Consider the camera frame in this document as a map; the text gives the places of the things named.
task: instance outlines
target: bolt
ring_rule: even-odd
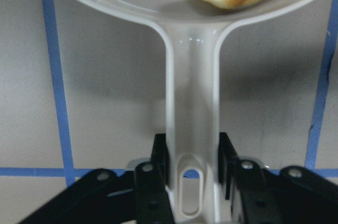
[[[251,170],[254,168],[254,164],[252,162],[249,161],[243,161],[242,162],[242,168],[246,169],[246,170]]]
[[[292,176],[293,178],[301,178],[303,175],[299,169],[290,169],[288,174],[289,176]]]
[[[142,170],[143,170],[144,172],[150,172],[150,171],[153,170],[153,169],[154,169],[154,167],[153,167],[153,165],[152,165],[151,163],[146,163],[146,164],[144,164],[143,167],[142,167]]]
[[[106,172],[106,171],[103,171],[100,174],[98,174],[96,179],[99,180],[99,181],[104,181],[104,180],[107,180],[109,177],[110,177],[109,173]]]

